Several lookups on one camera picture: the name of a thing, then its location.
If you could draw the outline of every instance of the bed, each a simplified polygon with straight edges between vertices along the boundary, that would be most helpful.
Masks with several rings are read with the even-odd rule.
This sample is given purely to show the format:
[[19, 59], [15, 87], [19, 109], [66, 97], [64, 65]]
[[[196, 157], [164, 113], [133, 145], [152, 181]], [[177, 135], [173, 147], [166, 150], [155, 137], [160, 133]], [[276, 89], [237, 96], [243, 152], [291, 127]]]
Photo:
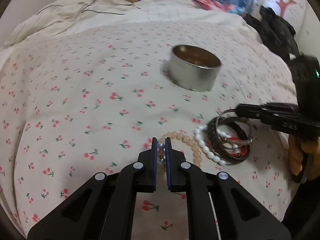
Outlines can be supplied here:
[[[240, 16], [190, 0], [95, 0], [86, 7], [93, 1], [45, 6], [4, 43], [0, 201], [24, 236], [93, 174], [134, 162], [151, 137], [192, 136], [239, 103], [296, 100], [287, 66]], [[211, 91], [170, 81], [165, 64], [176, 44], [200, 46], [222, 61]], [[286, 140], [257, 126], [247, 161], [219, 166], [203, 154], [201, 169], [228, 172], [282, 220], [297, 188]], [[193, 162], [189, 147], [173, 141], [173, 148]], [[167, 193], [164, 174], [157, 194], [137, 196], [132, 239], [188, 238], [185, 195]]]

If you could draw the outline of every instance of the white floral fabric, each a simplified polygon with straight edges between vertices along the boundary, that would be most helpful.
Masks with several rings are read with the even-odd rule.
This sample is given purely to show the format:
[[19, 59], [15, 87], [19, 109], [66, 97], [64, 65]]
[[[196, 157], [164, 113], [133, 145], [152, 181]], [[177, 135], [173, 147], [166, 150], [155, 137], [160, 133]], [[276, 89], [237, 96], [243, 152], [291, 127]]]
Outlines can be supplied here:
[[[165, 64], [177, 44], [202, 47], [222, 61], [211, 91], [170, 81]], [[152, 137], [174, 130], [192, 136], [239, 103], [296, 101], [279, 57], [245, 31], [199, 22], [33, 35], [6, 61], [0, 85], [0, 198], [25, 235], [92, 175], [136, 161]], [[219, 166], [202, 155], [201, 168], [228, 172], [281, 220], [292, 198], [286, 152], [276, 133], [257, 125], [245, 162]], [[190, 147], [172, 144], [193, 161]], [[137, 196], [132, 239], [187, 239], [186, 195], [166, 190], [163, 169], [157, 185], [156, 193]]]

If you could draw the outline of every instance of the metal tin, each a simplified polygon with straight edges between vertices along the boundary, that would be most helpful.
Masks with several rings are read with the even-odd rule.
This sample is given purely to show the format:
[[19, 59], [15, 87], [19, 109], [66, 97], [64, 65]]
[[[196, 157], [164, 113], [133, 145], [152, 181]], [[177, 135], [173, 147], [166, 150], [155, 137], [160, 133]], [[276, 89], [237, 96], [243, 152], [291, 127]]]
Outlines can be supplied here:
[[214, 54], [191, 45], [173, 47], [168, 65], [174, 83], [197, 92], [210, 90], [221, 68]]

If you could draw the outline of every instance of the pink cloth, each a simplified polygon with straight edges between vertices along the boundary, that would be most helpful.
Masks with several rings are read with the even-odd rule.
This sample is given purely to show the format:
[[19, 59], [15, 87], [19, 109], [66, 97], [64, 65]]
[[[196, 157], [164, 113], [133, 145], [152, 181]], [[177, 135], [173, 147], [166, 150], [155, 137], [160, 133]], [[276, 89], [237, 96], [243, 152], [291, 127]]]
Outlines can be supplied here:
[[202, 8], [205, 10], [222, 10], [224, 12], [231, 11], [236, 8], [234, 4], [221, 4], [218, 1], [210, 0], [195, 0], [201, 4]]

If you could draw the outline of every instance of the black device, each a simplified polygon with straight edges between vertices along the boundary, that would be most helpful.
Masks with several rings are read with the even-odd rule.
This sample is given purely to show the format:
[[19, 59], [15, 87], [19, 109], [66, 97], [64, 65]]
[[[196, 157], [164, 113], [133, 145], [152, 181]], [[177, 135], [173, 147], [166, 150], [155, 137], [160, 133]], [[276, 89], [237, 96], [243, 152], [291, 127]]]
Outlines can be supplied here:
[[[264, 105], [239, 104], [239, 117], [259, 119], [273, 130], [316, 140], [320, 136], [320, 67], [317, 58], [300, 56], [288, 63], [296, 86], [298, 105], [267, 103]], [[302, 171], [292, 176], [297, 183], [305, 183], [313, 163], [313, 155], [303, 153]]]
[[[226, 172], [203, 172], [165, 141], [167, 185], [186, 192], [190, 240], [291, 240], [289, 230]], [[40, 220], [28, 240], [129, 240], [137, 192], [156, 190], [157, 139], [120, 173], [95, 174]]]

